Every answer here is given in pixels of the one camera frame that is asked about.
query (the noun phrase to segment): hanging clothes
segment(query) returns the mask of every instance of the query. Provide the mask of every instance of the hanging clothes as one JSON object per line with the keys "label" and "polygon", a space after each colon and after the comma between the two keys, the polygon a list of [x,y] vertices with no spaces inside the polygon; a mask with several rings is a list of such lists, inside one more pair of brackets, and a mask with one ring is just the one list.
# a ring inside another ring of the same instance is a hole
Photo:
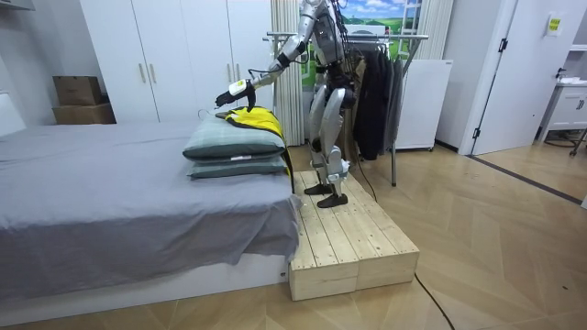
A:
{"label": "hanging clothes", "polygon": [[[355,83],[355,94],[360,95],[360,90],[363,82],[363,75],[365,72],[367,64],[362,57],[357,56],[355,60],[352,62],[353,70],[353,81]],[[359,106],[359,101],[357,100],[355,104],[350,109],[346,109],[344,114],[344,119],[342,123],[342,128],[340,129],[340,133],[338,134],[337,139],[337,146],[340,148],[342,152],[342,158],[344,160],[348,160],[351,163],[357,163],[359,159],[357,158],[358,151],[355,147],[355,139],[353,138],[353,127],[355,125],[355,118],[357,117],[357,107]]]}
{"label": "hanging clothes", "polygon": [[395,140],[397,139],[397,132],[400,126],[400,117],[402,115],[402,97],[404,89],[404,63],[398,56],[393,62],[393,76],[390,80],[392,82],[389,114],[385,128],[385,141],[383,145],[385,150],[389,150]]}
{"label": "hanging clothes", "polygon": [[385,95],[386,78],[390,65],[387,55],[382,51],[363,52],[366,70],[360,89],[359,105],[353,137],[357,141],[361,156],[366,160],[376,160],[383,149],[385,127],[387,124],[387,102]]}

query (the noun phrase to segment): cable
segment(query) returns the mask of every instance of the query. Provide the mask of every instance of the cable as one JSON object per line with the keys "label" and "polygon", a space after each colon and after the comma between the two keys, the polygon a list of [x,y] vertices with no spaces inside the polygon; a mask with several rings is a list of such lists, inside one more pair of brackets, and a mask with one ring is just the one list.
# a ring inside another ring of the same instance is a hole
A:
{"label": "cable", "polygon": [[[359,154],[357,153],[357,146],[354,143],[352,145],[353,145],[353,150],[355,151],[355,156],[357,157],[357,163],[359,164],[360,172],[363,175],[363,178],[365,178],[365,181],[367,182],[367,184],[369,184],[369,186],[371,187],[371,191],[373,192],[373,199],[375,199],[375,202],[377,202],[377,194],[375,193],[375,190],[373,189],[373,186],[369,182],[369,179],[367,179],[367,176],[365,176],[365,172],[363,172],[363,168],[360,166],[360,159],[359,159]],[[442,307],[440,306],[440,304],[437,302],[436,298],[434,298],[434,296],[432,295],[432,293],[430,293],[430,291],[428,290],[428,288],[426,287],[426,285],[424,285],[424,283],[422,283],[422,281],[418,277],[418,274],[417,273],[414,273],[414,275],[415,275],[415,279],[422,286],[422,289],[424,289],[424,291],[428,294],[428,296],[430,297],[430,299],[432,299],[432,301],[434,302],[434,304],[437,306],[437,308],[439,309],[439,311],[442,313],[442,316],[444,316],[444,318],[447,320],[447,323],[449,324],[450,329],[451,330],[455,330],[454,324],[452,323],[452,321],[450,321],[449,316],[444,312],[444,309],[442,309]]]}
{"label": "cable", "polygon": [[257,69],[249,69],[249,74],[252,76],[252,72],[258,72],[258,73],[274,73],[274,72],[278,72],[280,71],[282,68],[277,68],[275,70],[270,70],[270,71],[266,71],[266,70],[257,70]]}
{"label": "cable", "polygon": [[298,64],[307,64],[310,61],[310,52],[308,51],[308,56],[306,56],[305,61],[298,61],[298,60],[292,60],[293,63],[298,63]]}
{"label": "cable", "polygon": [[369,187],[371,187],[371,191],[373,192],[373,199],[375,200],[375,203],[377,203],[377,193],[375,193],[373,186],[369,182],[369,179],[367,179],[367,176],[365,175],[365,172],[363,171],[363,168],[360,165],[359,152],[357,151],[357,145],[354,142],[352,143],[352,147],[352,150],[355,151],[355,157],[357,158],[357,164],[359,165],[360,173],[363,175],[363,178],[365,179],[367,184],[369,184]]}
{"label": "cable", "polygon": [[430,293],[430,291],[426,288],[426,285],[424,285],[422,283],[422,281],[420,280],[420,278],[418,277],[417,273],[414,273],[415,275],[415,279],[418,281],[418,283],[420,283],[420,285],[422,286],[422,289],[424,289],[424,291],[426,293],[428,293],[428,296],[430,297],[430,299],[432,299],[432,301],[434,302],[434,304],[438,307],[439,311],[442,313],[442,316],[444,316],[444,318],[447,320],[447,323],[450,326],[451,330],[455,330],[455,325],[450,321],[449,316],[444,313],[444,310],[442,309],[442,307],[440,307],[440,304],[438,304],[437,300],[434,298],[434,296],[432,295],[432,293]]}

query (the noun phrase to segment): black coat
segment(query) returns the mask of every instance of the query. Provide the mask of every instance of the black coat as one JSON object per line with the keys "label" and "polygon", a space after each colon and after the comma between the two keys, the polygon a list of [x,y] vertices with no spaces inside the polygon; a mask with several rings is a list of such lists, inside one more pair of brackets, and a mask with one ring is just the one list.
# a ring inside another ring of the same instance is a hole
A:
{"label": "black coat", "polygon": [[381,51],[363,52],[367,68],[360,88],[353,137],[361,156],[376,160],[383,150],[389,100],[390,62]]}

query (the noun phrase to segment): cardboard box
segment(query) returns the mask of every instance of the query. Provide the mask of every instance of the cardboard box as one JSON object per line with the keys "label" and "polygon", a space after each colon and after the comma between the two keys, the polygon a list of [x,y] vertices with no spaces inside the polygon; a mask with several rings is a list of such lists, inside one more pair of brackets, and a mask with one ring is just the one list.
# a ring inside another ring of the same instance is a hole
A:
{"label": "cardboard box", "polygon": [[53,108],[57,125],[116,124],[112,106],[63,105]]}
{"label": "cardboard box", "polygon": [[102,97],[98,78],[87,76],[53,77],[60,105],[99,105]]}

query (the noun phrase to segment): yellow and black jacket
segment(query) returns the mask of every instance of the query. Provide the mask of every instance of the yellow and black jacket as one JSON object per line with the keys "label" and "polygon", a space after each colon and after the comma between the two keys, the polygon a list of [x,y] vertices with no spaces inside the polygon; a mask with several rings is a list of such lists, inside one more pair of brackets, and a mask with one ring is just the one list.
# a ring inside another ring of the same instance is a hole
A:
{"label": "yellow and black jacket", "polygon": [[283,129],[279,123],[279,120],[275,117],[273,112],[264,107],[255,106],[250,112],[247,111],[246,106],[241,106],[225,113],[217,114],[221,118],[224,118],[228,123],[235,127],[241,128],[253,128],[261,129],[268,132],[272,132],[283,140],[285,151],[282,154],[285,164],[287,164],[287,174],[290,176],[292,182],[292,192],[294,192],[294,167],[292,166],[292,159],[290,157],[289,150],[287,149],[287,143],[285,137],[283,137]]}

